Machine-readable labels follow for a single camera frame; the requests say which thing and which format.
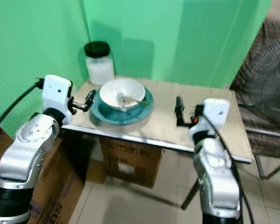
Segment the white bowl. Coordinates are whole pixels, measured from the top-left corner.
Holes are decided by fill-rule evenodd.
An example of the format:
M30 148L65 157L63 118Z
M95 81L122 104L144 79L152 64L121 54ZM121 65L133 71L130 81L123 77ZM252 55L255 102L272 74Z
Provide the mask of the white bowl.
M121 105L118 101L117 93L122 92L125 97L142 101L145 97L143 85L133 79L116 79L103 85L99 91L101 99L111 108L120 110ZM126 109L132 109L138 104L136 101L130 101L125 104Z

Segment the cardboard box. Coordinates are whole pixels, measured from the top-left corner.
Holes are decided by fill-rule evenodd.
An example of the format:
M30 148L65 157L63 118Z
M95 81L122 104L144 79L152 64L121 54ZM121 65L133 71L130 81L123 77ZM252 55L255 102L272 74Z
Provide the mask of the cardboard box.
M3 132L0 137L0 159L13 140ZM83 184L68 156L56 139L49 152L33 192L29 224L66 224L83 190Z
M110 138L99 138L110 176L153 188L158 174L163 150Z

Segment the table edge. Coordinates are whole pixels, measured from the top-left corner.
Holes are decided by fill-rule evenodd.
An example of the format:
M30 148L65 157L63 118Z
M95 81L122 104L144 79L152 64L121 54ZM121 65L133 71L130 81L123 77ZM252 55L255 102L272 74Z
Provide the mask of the table edge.
M120 140L128 140L128 141L134 141L134 142L138 142L138 143L144 143L144 144L148 144L148 145L152 145L152 146L166 148L169 150L171 149L171 150L178 150L178 151L194 153L193 147L182 146L179 144L160 141L160 140L153 140L153 139L131 136L128 134L120 134L120 133L102 131L102 130L98 130L98 129L87 128L87 127L76 126L76 125L65 125L65 126L62 126L62 128L67 129L67 130L72 130L72 131L78 131L78 132L83 132L83 133L99 135L99 136L116 138L116 139L120 139ZM241 163L248 163L248 164L252 163L252 159L237 156L237 155L233 156L233 159L238 162L241 162Z

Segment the plate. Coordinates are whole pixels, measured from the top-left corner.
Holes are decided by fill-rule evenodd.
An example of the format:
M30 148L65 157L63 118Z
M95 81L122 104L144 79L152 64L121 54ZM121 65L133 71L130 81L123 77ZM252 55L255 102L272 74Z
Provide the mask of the plate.
M112 109L100 97L100 90L97 90L95 101L91 106L92 114L99 120L113 125L129 125L144 119L154 107L154 98L151 92L145 88L145 97L143 101L152 102L151 105L138 104L134 108L121 112Z

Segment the white powder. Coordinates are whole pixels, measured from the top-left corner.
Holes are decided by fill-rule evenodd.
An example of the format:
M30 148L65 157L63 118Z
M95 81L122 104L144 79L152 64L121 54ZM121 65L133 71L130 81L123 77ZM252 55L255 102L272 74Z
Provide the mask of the white powder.
M104 85L114 79L113 60L108 57L86 58L90 81L95 85Z

